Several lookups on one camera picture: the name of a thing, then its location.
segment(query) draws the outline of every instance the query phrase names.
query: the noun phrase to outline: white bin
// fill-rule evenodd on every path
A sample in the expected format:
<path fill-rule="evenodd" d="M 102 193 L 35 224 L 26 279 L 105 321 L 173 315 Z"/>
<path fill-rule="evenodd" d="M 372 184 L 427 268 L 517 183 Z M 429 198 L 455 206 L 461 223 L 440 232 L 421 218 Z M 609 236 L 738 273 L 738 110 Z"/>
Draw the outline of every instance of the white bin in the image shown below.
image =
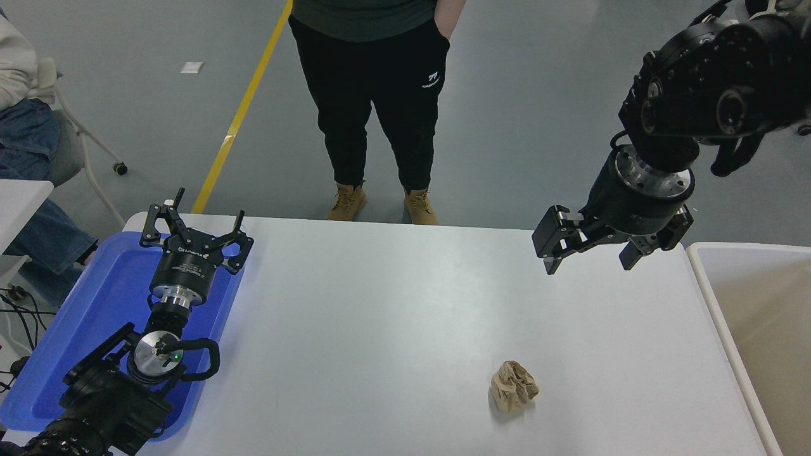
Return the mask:
<path fill-rule="evenodd" d="M 811 248 L 695 243 L 687 253 L 766 452 L 811 454 Z"/>

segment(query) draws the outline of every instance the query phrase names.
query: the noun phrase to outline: brown paper bag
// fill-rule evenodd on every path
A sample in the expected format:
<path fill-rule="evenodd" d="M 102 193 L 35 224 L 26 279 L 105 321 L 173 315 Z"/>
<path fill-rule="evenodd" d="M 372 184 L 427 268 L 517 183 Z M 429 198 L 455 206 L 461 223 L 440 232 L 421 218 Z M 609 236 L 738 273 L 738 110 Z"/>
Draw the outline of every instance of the brown paper bag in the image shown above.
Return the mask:
<path fill-rule="evenodd" d="M 535 379 L 517 361 L 505 361 L 493 374 L 490 392 L 501 413 L 522 411 L 540 390 Z"/>

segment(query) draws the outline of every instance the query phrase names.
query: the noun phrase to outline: black pants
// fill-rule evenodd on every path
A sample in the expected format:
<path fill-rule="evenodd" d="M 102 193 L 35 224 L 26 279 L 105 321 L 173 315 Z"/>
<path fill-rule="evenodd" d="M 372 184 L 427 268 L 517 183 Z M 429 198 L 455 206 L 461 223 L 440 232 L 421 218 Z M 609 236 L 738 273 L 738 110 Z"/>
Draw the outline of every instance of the black pants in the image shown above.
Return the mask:
<path fill-rule="evenodd" d="M 428 188 L 437 97 L 450 44 L 431 19 L 391 38 L 354 43 L 327 37 L 290 16 L 307 87 L 318 107 L 335 181 L 359 185 L 366 166 L 366 123 L 374 103 L 392 145 L 400 183 Z"/>

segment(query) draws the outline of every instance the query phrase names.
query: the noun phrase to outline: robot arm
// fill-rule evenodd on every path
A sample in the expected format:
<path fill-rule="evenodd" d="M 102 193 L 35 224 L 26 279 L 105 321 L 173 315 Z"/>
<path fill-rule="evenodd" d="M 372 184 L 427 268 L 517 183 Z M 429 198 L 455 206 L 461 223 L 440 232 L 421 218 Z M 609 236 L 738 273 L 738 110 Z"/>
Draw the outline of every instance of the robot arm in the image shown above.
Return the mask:
<path fill-rule="evenodd" d="M 673 249 L 693 223 L 684 203 L 699 140 L 719 146 L 711 170 L 725 176 L 749 162 L 766 133 L 811 114 L 811 2 L 778 2 L 739 24 L 718 19 L 726 3 L 643 58 L 619 112 L 625 130 L 611 140 L 586 205 L 577 213 L 551 206 L 533 233 L 547 273 L 605 243 L 627 243 L 626 270 Z M 631 144 L 617 145 L 625 135 Z"/>
<path fill-rule="evenodd" d="M 151 313 L 142 333 L 127 323 L 65 375 L 68 390 L 59 400 L 65 412 L 20 448 L 0 442 L 0 456 L 106 456 L 115 446 L 134 456 L 162 428 L 172 404 L 166 395 L 180 381 L 202 381 L 220 365 L 219 347 L 211 339 L 182 340 L 192 307 L 205 302 L 216 269 L 236 274 L 245 264 L 253 239 L 241 231 L 244 212 L 234 230 L 219 238 L 187 228 L 177 213 L 183 194 L 153 204 L 141 234 L 142 247 L 161 247 L 163 255 L 149 287 Z M 157 219 L 166 221 L 169 237 L 161 242 Z M 239 252 L 225 260 L 232 243 Z M 159 299 L 153 302 L 152 297 Z M 187 373 L 184 351 L 208 350 L 209 368 Z M 126 363 L 127 374 L 120 366 Z"/>

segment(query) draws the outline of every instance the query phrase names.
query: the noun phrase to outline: blue jeans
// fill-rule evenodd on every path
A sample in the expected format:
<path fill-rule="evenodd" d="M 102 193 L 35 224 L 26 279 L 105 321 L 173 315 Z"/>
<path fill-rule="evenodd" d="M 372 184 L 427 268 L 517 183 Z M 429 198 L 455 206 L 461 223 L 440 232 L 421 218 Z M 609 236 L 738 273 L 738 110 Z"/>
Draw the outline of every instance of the blue jeans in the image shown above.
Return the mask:
<path fill-rule="evenodd" d="M 0 113 L 0 179 L 47 180 L 58 142 L 58 125 L 45 103 L 26 100 L 4 110 Z M 59 206 L 45 200 L 4 254 L 30 256 L 20 275 L 57 307 L 81 274 L 73 263 L 94 242 Z"/>

